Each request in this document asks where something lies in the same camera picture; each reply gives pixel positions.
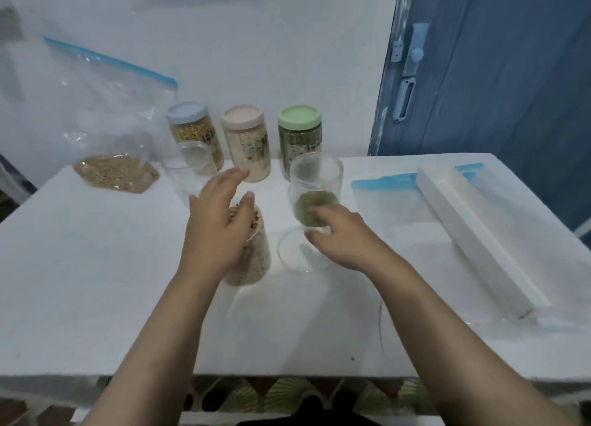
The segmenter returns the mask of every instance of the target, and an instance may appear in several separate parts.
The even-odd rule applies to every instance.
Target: plastic bag
[[[142,193],[158,177],[150,160],[170,150],[164,114],[172,78],[46,39],[60,66],[62,113],[75,171],[92,186]]]
[[[542,206],[522,183],[483,167],[464,172],[488,202],[488,226],[520,264],[551,307],[536,308],[528,318],[552,329],[591,323],[591,252]]]
[[[479,169],[474,163],[460,171]],[[480,282],[476,269],[453,243],[416,185],[416,173],[352,183],[365,222],[407,259],[437,293],[483,332],[505,326],[508,315]]]

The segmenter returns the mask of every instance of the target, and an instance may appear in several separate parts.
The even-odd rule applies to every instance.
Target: white table
[[[343,162],[342,203],[352,210],[352,180],[421,165],[484,162],[518,182],[488,154]],[[534,209],[551,216],[518,184]],[[297,225],[287,186],[274,161],[266,180],[238,190],[255,191],[273,254],[277,238]],[[0,224],[0,376],[113,374],[176,270],[187,216],[165,175],[134,195],[89,187],[71,168],[62,169]],[[256,285],[221,284],[203,325],[195,371],[415,376],[380,305],[359,273],[337,267],[321,275],[287,273],[274,254],[272,269]],[[527,378],[591,379],[590,333],[484,339]]]

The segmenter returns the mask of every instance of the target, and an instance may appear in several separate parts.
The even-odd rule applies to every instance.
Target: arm
[[[328,236],[310,230],[308,240],[332,261],[365,273],[374,284],[446,424],[572,424],[465,325],[358,213],[343,206],[312,211],[333,233]]]
[[[230,169],[212,178],[198,198],[189,198],[191,214],[179,270],[86,417],[86,426],[178,424],[203,318],[249,233],[253,193],[245,194],[229,223],[231,198],[247,175]]]

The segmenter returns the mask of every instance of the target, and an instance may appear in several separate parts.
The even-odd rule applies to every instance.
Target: blue door
[[[404,26],[400,13],[369,154],[490,152],[569,228],[591,218],[591,0],[410,0]],[[420,50],[415,23],[429,23]]]

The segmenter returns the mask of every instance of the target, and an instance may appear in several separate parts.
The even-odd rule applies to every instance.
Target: pink lid
[[[227,109],[222,116],[222,126],[231,131],[243,131],[256,127],[265,121],[261,110],[255,106],[234,106]]]

